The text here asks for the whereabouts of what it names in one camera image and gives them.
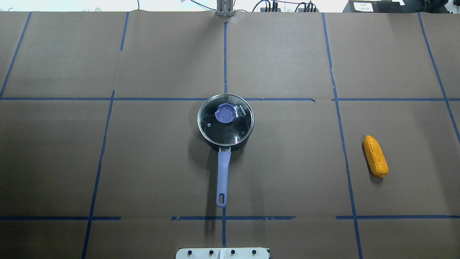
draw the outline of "pot handle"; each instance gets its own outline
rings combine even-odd
[[[230,156],[230,151],[219,151],[217,155],[218,170],[216,204],[219,208],[227,206]]]

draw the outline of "purple lid knob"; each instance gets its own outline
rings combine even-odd
[[[216,119],[222,123],[232,122],[235,118],[235,108],[230,103],[223,103],[219,105],[217,111],[214,113]]]

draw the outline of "yellow corn cob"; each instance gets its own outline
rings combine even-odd
[[[379,143],[369,135],[364,138],[364,152],[372,174],[375,177],[384,178],[389,172],[388,165]]]

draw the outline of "gray tabletop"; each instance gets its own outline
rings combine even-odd
[[[460,257],[460,34],[445,26],[459,16],[4,12],[0,24],[0,258]],[[222,93],[255,117],[224,210],[196,124]]]

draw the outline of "handle hole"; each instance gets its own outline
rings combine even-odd
[[[223,205],[225,202],[225,194],[219,194],[219,205]]]

